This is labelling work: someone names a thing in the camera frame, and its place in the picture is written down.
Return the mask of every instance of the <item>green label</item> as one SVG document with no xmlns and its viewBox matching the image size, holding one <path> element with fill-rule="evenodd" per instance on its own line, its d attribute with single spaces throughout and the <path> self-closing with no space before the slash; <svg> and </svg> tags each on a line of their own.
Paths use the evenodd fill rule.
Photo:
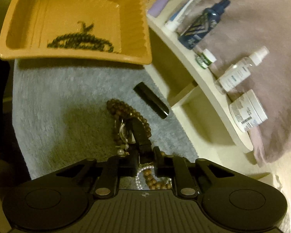
<svg viewBox="0 0 291 233">
<path fill-rule="evenodd" d="M 212 62 L 207 59 L 207 57 L 203 53 L 197 54 L 195 60 L 203 69 L 206 69 L 210 64 L 212 64 Z"/>
</svg>

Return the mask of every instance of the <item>jar label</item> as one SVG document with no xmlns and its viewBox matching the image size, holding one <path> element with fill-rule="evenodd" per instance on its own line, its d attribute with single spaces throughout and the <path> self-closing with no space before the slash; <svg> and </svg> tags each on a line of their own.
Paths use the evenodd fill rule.
<svg viewBox="0 0 291 233">
<path fill-rule="evenodd" d="M 248 97 L 243 94 L 231 104 L 231 110 L 235 114 L 238 126 L 241 126 L 244 131 L 258 126 L 262 123 L 255 109 L 250 103 Z"/>
</svg>

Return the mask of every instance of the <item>pink cloth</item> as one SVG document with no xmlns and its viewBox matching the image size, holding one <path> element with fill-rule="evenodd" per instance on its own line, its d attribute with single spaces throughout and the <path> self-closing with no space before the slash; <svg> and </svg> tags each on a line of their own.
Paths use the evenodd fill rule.
<svg viewBox="0 0 291 233">
<path fill-rule="evenodd" d="M 219 1 L 203 0 L 195 13 Z M 291 151 L 291 0 L 230 1 L 222 21 L 198 46 L 217 58 L 210 67 L 217 77 L 260 47 L 269 49 L 261 65 L 229 96 L 235 100 L 253 89 L 268 116 L 249 131 L 255 158 L 273 162 Z"/>
</svg>

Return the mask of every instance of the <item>gray fluffy rug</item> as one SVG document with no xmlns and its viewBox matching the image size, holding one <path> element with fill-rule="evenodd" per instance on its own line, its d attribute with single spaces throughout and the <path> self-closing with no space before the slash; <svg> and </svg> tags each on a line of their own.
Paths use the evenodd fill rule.
<svg viewBox="0 0 291 233">
<path fill-rule="evenodd" d="M 196 151 L 173 112 L 160 119 L 133 91 L 141 81 L 167 103 L 138 65 L 76 59 L 16 60 L 13 127 L 32 179 L 88 157 L 105 161 L 116 154 L 114 120 L 106 109 L 111 98 L 127 102 L 148 119 L 153 146 L 194 162 Z M 121 186 L 134 188 L 133 180 Z"/>
</svg>

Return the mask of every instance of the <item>metal screw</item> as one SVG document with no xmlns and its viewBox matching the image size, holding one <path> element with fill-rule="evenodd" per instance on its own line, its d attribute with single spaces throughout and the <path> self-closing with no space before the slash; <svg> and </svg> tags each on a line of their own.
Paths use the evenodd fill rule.
<svg viewBox="0 0 291 233">
<path fill-rule="evenodd" d="M 110 192 L 111 192 L 110 189 L 106 187 L 101 187 L 96 190 L 96 194 L 98 195 L 107 195 L 107 194 L 110 194 Z"/>
<path fill-rule="evenodd" d="M 118 149 L 118 151 L 117 151 L 117 153 L 118 153 L 118 155 L 119 156 L 121 156 L 121 157 L 125 157 L 126 155 L 125 155 L 125 151 L 123 150 L 123 149 Z"/>
<path fill-rule="evenodd" d="M 181 189 L 181 194 L 184 194 L 184 195 L 193 195 L 195 194 L 195 192 L 196 191 L 193 188 L 189 188 L 189 187 Z"/>
</svg>

